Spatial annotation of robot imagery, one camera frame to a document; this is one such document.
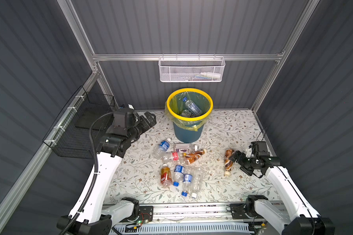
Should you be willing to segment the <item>orange juice bottle red label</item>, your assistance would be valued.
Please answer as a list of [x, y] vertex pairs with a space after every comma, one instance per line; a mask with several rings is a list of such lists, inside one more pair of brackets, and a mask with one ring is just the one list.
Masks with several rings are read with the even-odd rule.
[[160, 183], [163, 187], [170, 187], [173, 183], [171, 170], [167, 164], [163, 164], [160, 172]]

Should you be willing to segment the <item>clear unlabeled bottle white cap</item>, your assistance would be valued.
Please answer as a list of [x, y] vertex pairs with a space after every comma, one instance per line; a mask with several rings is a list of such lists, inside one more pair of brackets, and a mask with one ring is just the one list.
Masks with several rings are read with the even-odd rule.
[[193, 180], [190, 187], [190, 195], [193, 199], [198, 198], [198, 194], [202, 189], [204, 171], [201, 167], [195, 168]]

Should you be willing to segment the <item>white spray bottle in basket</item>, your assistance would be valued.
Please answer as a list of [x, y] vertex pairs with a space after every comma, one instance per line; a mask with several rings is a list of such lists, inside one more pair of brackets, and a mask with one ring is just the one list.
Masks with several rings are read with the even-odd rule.
[[214, 72], [201, 72], [200, 75], [213, 80], [220, 80], [222, 78], [222, 75], [220, 73]]

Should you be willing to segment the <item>pepsi label bottle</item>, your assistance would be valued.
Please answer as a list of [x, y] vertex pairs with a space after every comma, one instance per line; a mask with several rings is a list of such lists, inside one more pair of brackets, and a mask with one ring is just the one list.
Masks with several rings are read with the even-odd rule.
[[193, 170], [187, 169], [182, 179], [182, 192], [181, 195], [186, 197], [188, 195], [193, 179]]
[[183, 163], [177, 162], [173, 171], [173, 186], [178, 187], [184, 177], [185, 167]]
[[203, 114], [202, 110], [187, 97], [184, 97], [182, 101], [185, 103], [185, 106], [193, 113], [195, 116], [201, 116]]

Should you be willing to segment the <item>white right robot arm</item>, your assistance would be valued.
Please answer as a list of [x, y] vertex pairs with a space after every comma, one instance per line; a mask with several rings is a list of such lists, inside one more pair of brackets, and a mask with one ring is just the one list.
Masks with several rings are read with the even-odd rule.
[[303, 196], [291, 179], [288, 170], [276, 164], [276, 157], [260, 152], [254, 161], [244, 153], [235, 151], [226, 154], [226, 163], [239, 163], [247, 174], [259, 169], [275, 187], [286, 208], [287, 214], [276, 208], [267, 197], [249, 195], [242, 211], [250, 218], [263, 217], [281, 235], [333, 235], [335, 226], [329, 218], [322, 217]]

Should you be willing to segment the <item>brown coffee bottle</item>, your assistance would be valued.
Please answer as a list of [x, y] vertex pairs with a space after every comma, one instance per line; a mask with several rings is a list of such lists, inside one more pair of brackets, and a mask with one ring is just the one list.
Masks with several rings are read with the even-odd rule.
[[230, 157], [233, 155], [233, 153], [234, 153], [233, 149], [227, 149], [225, 152], [225, 171], [224, 171], [225, 176], [231, 175], [233, 161], [230, 159]]
[[206, 153], [207, 153], [206, 149], [200, 149], [200, 150], [196, 150], [194, 152], [191, 152], [191, 153], [185, 155], [185, 162], [188, 165], [191, 165], [194, 162], [196, 162], [198, 159], [200, 159]]

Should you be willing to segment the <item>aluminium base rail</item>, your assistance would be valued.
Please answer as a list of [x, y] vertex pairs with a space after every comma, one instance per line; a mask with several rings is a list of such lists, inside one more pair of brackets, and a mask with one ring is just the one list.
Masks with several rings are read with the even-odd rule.
[[244, 202], [142, 204], [136, 219], [115, 225], [112, 235], [277, 235]]

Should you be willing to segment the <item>red label clear bottle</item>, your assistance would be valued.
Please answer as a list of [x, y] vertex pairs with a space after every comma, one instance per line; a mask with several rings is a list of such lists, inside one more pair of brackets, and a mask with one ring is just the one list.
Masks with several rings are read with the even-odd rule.
[[175, 162], [175, 161], [179, 161], [179, 160], [183, 161], [183, 158], [186, 155], [187, 154], [183, 153], [183, 152], [166, 152], [163, 154], [161, 159], [164, 163]]

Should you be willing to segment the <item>milky tea bottle green cap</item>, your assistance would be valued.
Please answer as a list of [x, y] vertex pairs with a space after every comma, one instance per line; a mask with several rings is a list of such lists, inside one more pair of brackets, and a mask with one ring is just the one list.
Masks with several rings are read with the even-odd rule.
[[194, 118], [195, 115], [189, 110], [189, 109], [184, 109], [181, 114], [182, 117], [187, 117], [187, 118]]

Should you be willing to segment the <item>blue label clear bottle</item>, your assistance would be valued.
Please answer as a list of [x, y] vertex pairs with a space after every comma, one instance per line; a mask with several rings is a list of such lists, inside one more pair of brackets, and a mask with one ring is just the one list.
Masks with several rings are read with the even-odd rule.
[[157, 145], [154, 150], [154, 156], [156, 158], [162, 157], [167, 152], [167, 150], [170, 148], [170, 142], [171, 142], [170, 138], [167, 138], [167, 139], [161, 141], [160, 144]]

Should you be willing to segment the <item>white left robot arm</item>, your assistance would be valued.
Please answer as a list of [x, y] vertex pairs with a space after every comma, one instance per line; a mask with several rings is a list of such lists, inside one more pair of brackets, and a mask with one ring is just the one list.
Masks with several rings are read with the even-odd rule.
[[94, 165], [76, 204], [57, 223], [62, 235], [108, 235], [118, 222], [137, 213], [134, 199], [122, 200], [107, 210], [103, 210], [103, 203], [126, 151], [156, 125], [156, 116], [150, 112], [140, 116], [130, 108], [104, 114], [101, 118], [106, 116], [113, 117], [113, 122], [98, 143], [92, 133], [98, 120], [89, 128]]

